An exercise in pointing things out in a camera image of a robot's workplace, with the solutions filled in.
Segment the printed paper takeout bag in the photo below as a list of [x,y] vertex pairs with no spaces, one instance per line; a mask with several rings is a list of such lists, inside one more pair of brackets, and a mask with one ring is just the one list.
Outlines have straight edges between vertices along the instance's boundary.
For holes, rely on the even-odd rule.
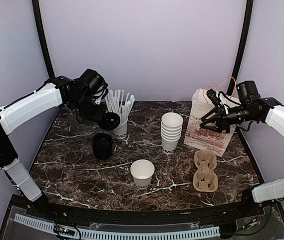
[[214,87],[209,85],[204,89],[199,88],[192,96],[192,107],[184,137],[184,144],[199,150],[210,151],[222,157],[231,141],[236,126],[230,126],[229,133],[218,133],[200,127],[202,123],[201,118],[215,107],[206,95],[209,89],[214,89],[217,92],[221,90],[221,86]]

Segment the stack of black cup lids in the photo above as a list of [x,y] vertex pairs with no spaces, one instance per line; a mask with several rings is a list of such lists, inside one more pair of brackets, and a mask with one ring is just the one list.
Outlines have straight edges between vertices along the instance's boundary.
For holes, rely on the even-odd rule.
[[113,153],[113,138],[106,133],[98,133],[92,139],[94,156],[98,160],[107,160]]

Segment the stack of white paper cups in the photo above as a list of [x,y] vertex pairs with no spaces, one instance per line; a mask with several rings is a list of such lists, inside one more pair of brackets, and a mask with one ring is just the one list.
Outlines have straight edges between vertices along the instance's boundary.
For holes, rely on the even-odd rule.
[[183,118],[175,112],[168,112],[161,117],[161,147],[162,152],[170,155],[175,152],[182,134]]

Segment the single white paper cup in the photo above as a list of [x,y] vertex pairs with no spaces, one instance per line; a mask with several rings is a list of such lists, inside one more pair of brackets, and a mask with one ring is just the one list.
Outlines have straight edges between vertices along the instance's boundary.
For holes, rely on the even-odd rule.
[[154,172],[154,165],[146,159],[136,160],[130,167],[130,173],[139,189],[145,189],[149,186]]

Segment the single black cup lid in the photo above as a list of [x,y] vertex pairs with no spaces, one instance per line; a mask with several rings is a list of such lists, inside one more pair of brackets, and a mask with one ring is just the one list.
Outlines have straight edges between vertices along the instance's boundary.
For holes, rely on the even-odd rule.
[[120,116],[114,112],[107,112],[103,115],[98,125],[105,131],[111,131],[120,125]]

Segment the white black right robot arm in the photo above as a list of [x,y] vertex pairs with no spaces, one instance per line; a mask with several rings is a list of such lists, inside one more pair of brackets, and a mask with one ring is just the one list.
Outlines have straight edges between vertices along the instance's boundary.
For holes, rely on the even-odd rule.
[[[235,101],[221,91],[209,89],[204,98],[213,107],[201,118],[200,127],[218,133],[229,133],[232,126],[246,124],[242,128],[248,144],[256,157],[274,157],[275,166],[284,169],[284,104],[274,97],[262,97],[258,93],[244,93]],[[276,176],[266,164],[257,161],[266,182],[253,187],[249,195],[237,205],[237,213],[247,217],[256,204],[284,200],[284,172],[277,169]]]

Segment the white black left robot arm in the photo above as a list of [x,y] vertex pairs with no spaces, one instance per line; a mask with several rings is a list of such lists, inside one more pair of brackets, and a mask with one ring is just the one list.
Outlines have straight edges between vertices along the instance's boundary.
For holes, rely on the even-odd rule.
[[59,76],[48,79],[39,89],[0,107],[0,169],[33,203],[32,208],[40,217],[48,218],[52,214],[52,206],[43,200],[42,190],[19,160],[9,135],[29,120],[61,105],[75,110],[79,118],[99,122],[105,113],[101,100],[107,95],[107,87],[104,78],[95,71],[76,79]]

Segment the bundle of wrapped white straws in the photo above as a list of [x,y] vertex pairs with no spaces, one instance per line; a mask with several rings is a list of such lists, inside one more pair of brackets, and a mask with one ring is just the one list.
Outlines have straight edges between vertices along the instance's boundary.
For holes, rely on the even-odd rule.
[[108,112],[117,114],[120,117],[120,124],[128,120],[135,100],[135,95],[125,93],[124,89],[109,90],[105,97]]

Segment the white cup holding straws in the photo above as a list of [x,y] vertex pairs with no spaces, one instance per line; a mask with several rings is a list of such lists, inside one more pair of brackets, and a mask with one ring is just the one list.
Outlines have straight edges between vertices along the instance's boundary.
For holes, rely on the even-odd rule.
[[121,123],[117,128],[113,130],[114,136],[118,140],[123,140],[127,137],[127,122],[126,120],[124,123]]

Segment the brown cardboard cup carrier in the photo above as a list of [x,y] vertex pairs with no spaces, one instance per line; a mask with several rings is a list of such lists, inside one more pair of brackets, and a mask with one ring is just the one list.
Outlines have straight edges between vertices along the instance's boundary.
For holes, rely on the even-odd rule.
[[213,193],[218,189],[218,177],[214,172],[217,167],[217,157],[206,150],[198,150],[194,154],[197,168],[193,175],[193,186],[199,192]]

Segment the black front table rail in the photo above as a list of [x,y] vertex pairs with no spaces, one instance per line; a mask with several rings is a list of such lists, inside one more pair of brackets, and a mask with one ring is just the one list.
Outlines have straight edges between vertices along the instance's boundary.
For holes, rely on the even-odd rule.
[[50,203],[47,197],[30,202],[22,198],[28,213],[48,218],[58,223],[87,226],[90,223],[151,225],[151,224],[181,224],[199,222],[201,225],[228,225],[245,217],[257,216],[260,218],[276,202],[254,203],[253,197],[247,190],[240,202],[225,205],[193,208],[184,210],[164,211],[119,211],[100,210],[82,207],[73,207]]

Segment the black left corner post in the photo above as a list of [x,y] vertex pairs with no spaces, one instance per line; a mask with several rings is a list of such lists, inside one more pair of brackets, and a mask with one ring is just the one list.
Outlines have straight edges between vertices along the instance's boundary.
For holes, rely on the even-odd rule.
[[38,40],[43,56],[43,60],[45,63],[46,71],[49,78],[55,77],[55,72],[53,69],[53,64],[51,61],[49,48],[46,41],[46,36],[44,32],[44,24],[42,20],[41,10],[40,10],[40,1],[39,0],[31,0],[32,3],[32,9],[33,9],[33,15],[36,25],[36,31],[38,35]]

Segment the black corner post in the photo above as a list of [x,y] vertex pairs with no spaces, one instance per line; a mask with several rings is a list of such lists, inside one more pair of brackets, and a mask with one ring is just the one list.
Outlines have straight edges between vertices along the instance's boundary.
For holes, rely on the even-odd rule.
[[250,23],[251,23],[251,17],[252,17],[252,12],[253,12],[253,5],[254,5],[253,0],[246,1],[246,8],[245,8],[241,37],[239,41],[239,46],[238,46],[238,51],[237,51],[233,71],[231,74],[231,77],[233,77],[235,80],[237,80],[238,78],[241,63],[242,63],[245,48],[246,48],[246,43],[247,43],[247,38],[248,38],[249,28],[250,28]]
[[42,20],[41,10],[40,10],[40,1],[39,0],[31,0],[32,3],[32,9],[33,9],[33,15],[36,25],[36,31],[38,35],[38,40],[43,56],[43,60],[45,63],[46,71],[49,78],[55,77],[55,72],[53,69],[53,64],[51,61],[49,48],[46,41],[46,36],[44,32],[44,24]]

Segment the black right corner post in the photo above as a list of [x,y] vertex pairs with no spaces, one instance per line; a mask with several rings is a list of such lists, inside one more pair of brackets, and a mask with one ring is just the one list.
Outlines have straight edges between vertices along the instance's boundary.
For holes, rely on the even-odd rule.
[[241,63],[242,63],[245,48],[246,48],[246,43],[247,43],[247,38],[248,38],[249,28],[250,28],[250,23],[251,23],[251,17],[252,17],[252,12],[253,12],[253,5],[254,5],[253,0],[246,1],[246,8],[245,8],[241,37],[239,41],[239,46],[238,46],[238,51],[237,51],[233,71],[231,74],[231,77],[233,77],[235,80],[237,80],[238,78]]

